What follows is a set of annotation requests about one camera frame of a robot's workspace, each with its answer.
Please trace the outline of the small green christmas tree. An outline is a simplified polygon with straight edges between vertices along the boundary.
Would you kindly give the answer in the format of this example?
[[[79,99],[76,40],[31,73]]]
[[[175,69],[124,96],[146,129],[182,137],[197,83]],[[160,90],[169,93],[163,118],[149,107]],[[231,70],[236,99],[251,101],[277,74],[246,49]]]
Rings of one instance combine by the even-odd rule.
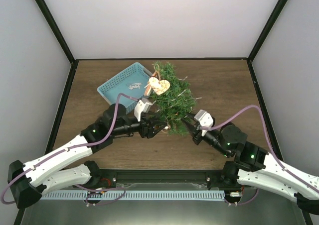
[[[170,82],[170,89],[160,96],[152,92],[150,98],[155,101],[156,113],[170,127],[167,133],[184,136],[188,131],[181,119],[185,118],[186,113],[192,112],[196,99],[192,95],[188,81],[176,75],[174,64],[162,61],[155,63],[160,64],[160,73]]]

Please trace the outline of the gingerbread figure ornament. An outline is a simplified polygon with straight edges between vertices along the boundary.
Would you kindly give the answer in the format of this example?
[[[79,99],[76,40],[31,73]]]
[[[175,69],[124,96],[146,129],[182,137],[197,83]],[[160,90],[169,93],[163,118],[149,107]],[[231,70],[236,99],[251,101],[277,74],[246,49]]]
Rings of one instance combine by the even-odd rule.
[[[158,72],[157,72],[157,71],[155,71],[155,72],[151,75],[151,77],[157,77],[157,76],[158,76]],[[145,96],[145,97],[149,97],[150,94],[151,94],[151,92],[152,92],[152,87],[151,87],[151,85],[148,83],[147,86],[146,86],[146,90],[145,90],[145,92],[144,92],[144,96]]]

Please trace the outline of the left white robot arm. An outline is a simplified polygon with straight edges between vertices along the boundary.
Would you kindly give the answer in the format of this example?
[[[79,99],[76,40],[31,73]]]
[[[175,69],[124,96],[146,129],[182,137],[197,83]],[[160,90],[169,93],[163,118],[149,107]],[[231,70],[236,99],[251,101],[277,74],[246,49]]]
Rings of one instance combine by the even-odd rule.
[[[124,105],[112,104],[98,119],[65,145],[29,162],[19,160],[8,167],[7,182],[18,209],[27,208],[44,195],[69,186],[97,187],[102,181],[99,167],[87,161],[75,168],[66,166],[90,156],[113,143],[115,138],[153,138],[167,123],[142,106],[133,117],[126,114]]]

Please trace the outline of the brown heart ornament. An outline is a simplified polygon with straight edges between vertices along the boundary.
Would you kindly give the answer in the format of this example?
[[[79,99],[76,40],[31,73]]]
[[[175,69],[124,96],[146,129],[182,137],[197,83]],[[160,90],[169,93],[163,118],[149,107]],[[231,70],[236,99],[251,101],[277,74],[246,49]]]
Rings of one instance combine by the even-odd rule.
[[[149,85],[157,96],[160,96],[170,89],[170,82],[160,73],[159,63],[154,64],[155,75],[149,78]]]

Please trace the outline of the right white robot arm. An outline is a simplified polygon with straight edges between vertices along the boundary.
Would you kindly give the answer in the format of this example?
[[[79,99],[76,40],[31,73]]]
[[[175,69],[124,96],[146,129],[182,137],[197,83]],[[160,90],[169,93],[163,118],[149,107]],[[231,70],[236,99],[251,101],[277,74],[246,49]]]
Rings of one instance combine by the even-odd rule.
[[[319,213],[319,178],[303,172],[281,160],[273,152],[248,141],[248,135],[232,122],[214,129],[215,119],[207,111],[187,115],[183,124],[193,142],[202,141],[233,161],[225,163],[221,180],[228,187],[236,183],[252,186],[278,194],[295,202],[297,206],[313,215]]]

